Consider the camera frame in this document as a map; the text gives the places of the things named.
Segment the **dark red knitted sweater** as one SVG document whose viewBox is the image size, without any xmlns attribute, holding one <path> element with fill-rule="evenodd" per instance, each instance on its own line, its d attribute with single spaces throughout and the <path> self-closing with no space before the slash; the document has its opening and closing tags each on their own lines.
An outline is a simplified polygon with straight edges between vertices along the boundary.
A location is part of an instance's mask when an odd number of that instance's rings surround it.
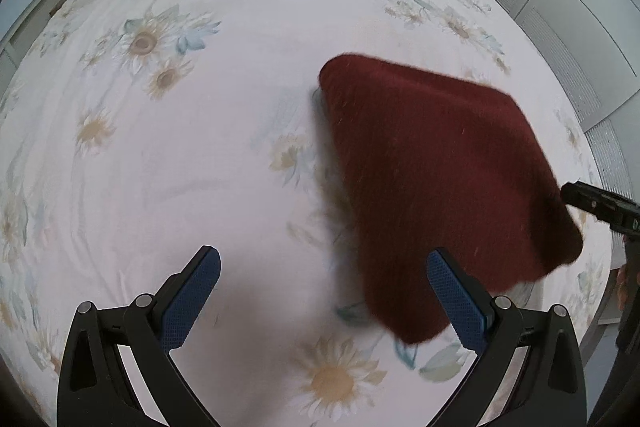
<svg viewBox="0 0 640 427">
<path fill-rule="evenodd" d="M 364 301 L 403 343 L 448 325 L 425 272 L 436 248 L 493 294 L 579 257 L 582 233 L 510 95 L 359 54 L 326 62 L 319 86 Z"/>
</svg>

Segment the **white louvered wardrobe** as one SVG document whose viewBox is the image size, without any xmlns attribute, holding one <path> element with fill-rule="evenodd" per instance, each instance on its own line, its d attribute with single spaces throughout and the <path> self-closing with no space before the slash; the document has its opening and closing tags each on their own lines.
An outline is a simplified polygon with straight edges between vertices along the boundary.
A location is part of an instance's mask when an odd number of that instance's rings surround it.
<svg viewBox="0 0 640 427">
<path fill-rule="evenodd" d="M 639 194 L 639 0 L 497 0 L 558 78 L 603 184 Z"/>
</svg>

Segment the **white left side cabinet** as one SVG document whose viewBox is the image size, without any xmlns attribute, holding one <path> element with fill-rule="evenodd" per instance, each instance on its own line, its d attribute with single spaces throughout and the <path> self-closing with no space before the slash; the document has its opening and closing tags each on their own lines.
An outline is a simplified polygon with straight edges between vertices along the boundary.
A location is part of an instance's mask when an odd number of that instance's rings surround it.
<svg viewBox="0 0 640 427">
<path fill-rule="evenodd" d="M 65 1 L 32 0 L 1 39 L 1 93 L 6 92 L 27 51 Z"/>
</svg>

